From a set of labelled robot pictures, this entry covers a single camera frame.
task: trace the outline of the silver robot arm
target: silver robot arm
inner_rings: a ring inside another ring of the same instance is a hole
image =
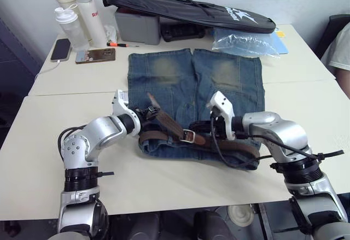
[[[233,116],[227,122],[227,115],[234,115],[233,112],[227,113],[227,108],[232,108],[232,104],[220,92],[213,96],[208,106],[220,111],[228,139],[230,127],[233,136],[236,134],[239,137],[239,133],[245,133],[246,137],[267,146],[276,161],[271,167],[284,175],[285,185],[293,195],[289,201],[301,232],[313,235],[316,240],[350,237],[350,224],[347,223],[344,207],[328,177],[320,170],[320,159],[312,154],[306,132],[300,125],[283,120],[273,112]],[[299,153],[271,141],[297,149]]]
[[[93,120],[63,141],[66,181],[61,192],[58,233],[78,232],[82,237],[103,239],[107,232],[108,214],[98,199],[97,178],[112,173],[98,172],[98,156],[102,149],[127,134],[137,135],[141,129],[138,116],[127,108],[126,93],[118,90],[112,104],[112,115]]]

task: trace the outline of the white bottle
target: white bottle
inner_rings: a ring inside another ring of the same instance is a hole
[[[77,14],[72,9],[56,8],[56,20],[61,25],[74,51],[88,50],[89,42],[84,34]]]
[[[92,38],[92,46],[105,48],[107,44],[106,33],[104,32],[94,0],[76,0],[80,13],[85,21],[87,29]]]
[[[68,9],[70,7],[70,9],[72,9],[77,14],[78,20],[80,22],[81,27],[83,28],[83,31],[84,31],[84,34],[86,35],[87,40],[91,40],[91,36],[89,34],[88,28],[86,28],[83,17],[79,12],[77,2],[75,0],[57,0],[57,2],[59,3],[60,7],[62,7],[63,9]]]

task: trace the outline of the belt buckle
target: belt buckle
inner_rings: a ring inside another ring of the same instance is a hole
[[[151,121],[154,118],[156,118],[156,116],[158,115],[159,109],[154,108],[153,106],[149,106],[146,109],[146,120]]]
[[[186,139],[180,139],[181,142],[185,142],[185,143],[194,143],[195,142],[195,138],[196,138],[196,133],[192,130],[189,129],[184,129],[184,138],[186,138],[187,134],[190,132],[192,133],[192,140],[186,140]]]

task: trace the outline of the jeans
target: jeans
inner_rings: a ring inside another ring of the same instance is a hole
[[[147,92],[151,93],[162,110],[183,128],[198,120],[209,120],[206,107],[216,91],[221,91],[232,103],[236,116],[265,109],[264,88],[259,58],[245,58],[195,49],[166,51],[129,56],[129,107],[145,109],[150,106]],[[162,130],[154,123],[153,129]],[[253,140],[238,140],[260,148]],[[187,143],[148,140],[139,145],[141,150],[155,157],[221,161],[210,149]],[[223,151],[233,164],[250,157],[239,151]],[[256,169],[258,162],[243,169]]]

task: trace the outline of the white shirt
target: white shirt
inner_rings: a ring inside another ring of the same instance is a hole
[[[350,23],[348,23],[329,45],[321,58],[326,66],[350,71]]]

